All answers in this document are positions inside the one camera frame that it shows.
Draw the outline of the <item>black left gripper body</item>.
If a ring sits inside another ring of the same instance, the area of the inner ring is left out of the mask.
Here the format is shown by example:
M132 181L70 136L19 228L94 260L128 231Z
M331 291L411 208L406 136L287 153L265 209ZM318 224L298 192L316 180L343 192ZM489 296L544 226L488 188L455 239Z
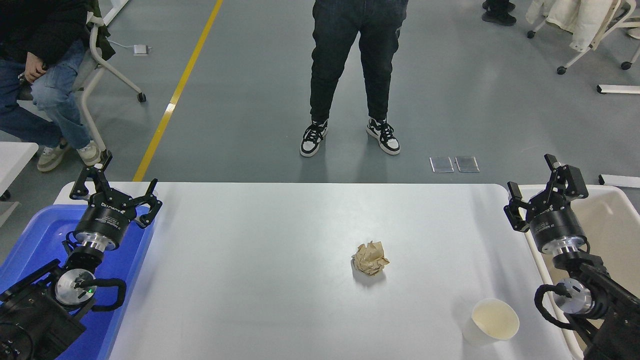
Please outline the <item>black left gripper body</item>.
M77 224L77 239L85 234L98 234L110 240L122 240L130 222L137 215L134 207L124 208L131 199L125 193L92 194L88 207Z

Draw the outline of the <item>seated person's hand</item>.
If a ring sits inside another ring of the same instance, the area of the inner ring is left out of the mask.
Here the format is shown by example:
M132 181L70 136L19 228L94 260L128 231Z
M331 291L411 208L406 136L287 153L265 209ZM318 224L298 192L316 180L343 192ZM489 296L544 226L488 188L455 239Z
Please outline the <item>seated person's hand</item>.
M28 52L26 55L24 77L30 84L46 74L44 60L37 55Z

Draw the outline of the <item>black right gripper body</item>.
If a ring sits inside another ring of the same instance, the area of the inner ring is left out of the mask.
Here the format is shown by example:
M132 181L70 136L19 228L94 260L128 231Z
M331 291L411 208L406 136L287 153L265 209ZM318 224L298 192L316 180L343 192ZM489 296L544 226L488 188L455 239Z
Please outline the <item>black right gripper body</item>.
M537 248L544 248L554 240L578 239L577 245L585 244L586 235L572 209L546 210L529 223L531 237Z

